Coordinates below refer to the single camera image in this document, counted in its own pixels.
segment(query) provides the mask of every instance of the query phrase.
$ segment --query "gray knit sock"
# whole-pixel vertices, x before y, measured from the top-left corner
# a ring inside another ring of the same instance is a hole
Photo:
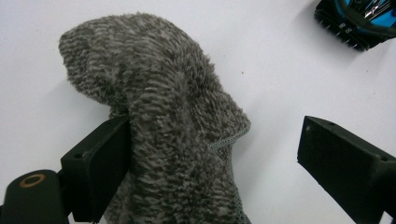
[[[231,165],[250,123],[195,41],[136,14],[84,22],[59,49],[78,91],[130,117],[131,168],[107,223],[250,223]]]

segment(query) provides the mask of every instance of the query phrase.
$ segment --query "blue object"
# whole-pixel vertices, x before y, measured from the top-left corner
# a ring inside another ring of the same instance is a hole
[[[322,0],[315,18],[361,51],[396,36],[396,0]]]

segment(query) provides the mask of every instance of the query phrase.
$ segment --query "white table surface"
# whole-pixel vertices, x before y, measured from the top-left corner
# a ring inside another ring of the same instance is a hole
[[[396,40],[363,53],[349,49],[314,21],[317,4],[0,1],[0,199],[20,175],[60,170],[62,155],[107,118],[108,106],[67,82],[60,36],[87,20],[141,11],[199,42],[250,118],[233,168],[251,221],[353,223],[297,163],[303,119],[333,121],[396,155]]]

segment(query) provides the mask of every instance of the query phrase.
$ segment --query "fuzzy sock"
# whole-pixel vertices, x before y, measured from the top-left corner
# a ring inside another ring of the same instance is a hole
[[[250,122],[195,41],[138,13],[86,21],[59,49],[79,92],[130,117],[131,167],[107,223],[250,223],[231,165]]]

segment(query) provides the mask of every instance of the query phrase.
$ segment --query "blue toy car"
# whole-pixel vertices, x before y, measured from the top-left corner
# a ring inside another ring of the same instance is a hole
[[[396,36],[396,0],[322,0],[315,18],[361,51]]]

